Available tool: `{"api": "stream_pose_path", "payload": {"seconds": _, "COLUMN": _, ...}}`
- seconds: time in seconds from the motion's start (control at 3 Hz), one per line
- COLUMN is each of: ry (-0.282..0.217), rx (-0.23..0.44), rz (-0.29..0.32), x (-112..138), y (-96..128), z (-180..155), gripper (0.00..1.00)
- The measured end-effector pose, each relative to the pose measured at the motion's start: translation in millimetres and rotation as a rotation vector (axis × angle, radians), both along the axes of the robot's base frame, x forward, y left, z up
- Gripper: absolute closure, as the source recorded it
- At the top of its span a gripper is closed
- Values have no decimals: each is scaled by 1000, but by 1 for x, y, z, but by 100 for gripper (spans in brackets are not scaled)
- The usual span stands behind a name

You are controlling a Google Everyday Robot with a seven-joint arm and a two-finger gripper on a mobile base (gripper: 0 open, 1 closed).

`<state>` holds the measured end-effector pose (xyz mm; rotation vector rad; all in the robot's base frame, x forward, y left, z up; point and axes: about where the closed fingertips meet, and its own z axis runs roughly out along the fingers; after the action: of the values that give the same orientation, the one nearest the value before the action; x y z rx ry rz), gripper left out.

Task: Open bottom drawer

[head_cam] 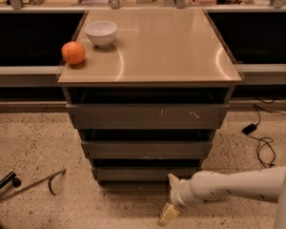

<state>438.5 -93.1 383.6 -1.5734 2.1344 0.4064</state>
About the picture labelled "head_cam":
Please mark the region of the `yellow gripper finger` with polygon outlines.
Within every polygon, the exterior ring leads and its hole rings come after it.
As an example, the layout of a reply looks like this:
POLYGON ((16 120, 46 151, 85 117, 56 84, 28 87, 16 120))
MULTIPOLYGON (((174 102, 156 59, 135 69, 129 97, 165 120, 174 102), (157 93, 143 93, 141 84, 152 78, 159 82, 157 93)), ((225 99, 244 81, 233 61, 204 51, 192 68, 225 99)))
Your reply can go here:
POLYGON ((181 211, 170 203, 166 203, 158 220, 159 226, 166 226, 180 215, 181 211))
POLYGON ((174 174, 168 174, 168 180, 171 186, 173 186, 175 183, 179 181, 179 178, 175 176, 174 174))

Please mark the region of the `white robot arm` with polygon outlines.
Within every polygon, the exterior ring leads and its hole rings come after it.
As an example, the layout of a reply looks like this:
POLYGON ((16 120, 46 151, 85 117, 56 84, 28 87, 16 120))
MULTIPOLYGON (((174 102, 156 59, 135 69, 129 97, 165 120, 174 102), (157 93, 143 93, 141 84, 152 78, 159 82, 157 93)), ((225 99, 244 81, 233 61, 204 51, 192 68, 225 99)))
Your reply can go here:
POLYGON ((189 206, 238 197, 276 203, 274 229, 286 229, 286 166, 234 174, 200 171, 190 179, 168 174, 168 178, 171 189, 160 226, 169 224, 189 206))

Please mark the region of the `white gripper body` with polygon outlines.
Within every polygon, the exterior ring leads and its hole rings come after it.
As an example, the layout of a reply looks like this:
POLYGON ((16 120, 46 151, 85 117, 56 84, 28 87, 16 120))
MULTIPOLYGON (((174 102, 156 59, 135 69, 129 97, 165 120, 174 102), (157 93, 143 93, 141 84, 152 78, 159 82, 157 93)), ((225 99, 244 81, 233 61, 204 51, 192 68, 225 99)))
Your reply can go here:
POLYGON ((178 209, 185 209, 197 204, 197 198, 188 179, 180 179, 173 186, 170 185, 170 187, 170 203, 178 209))

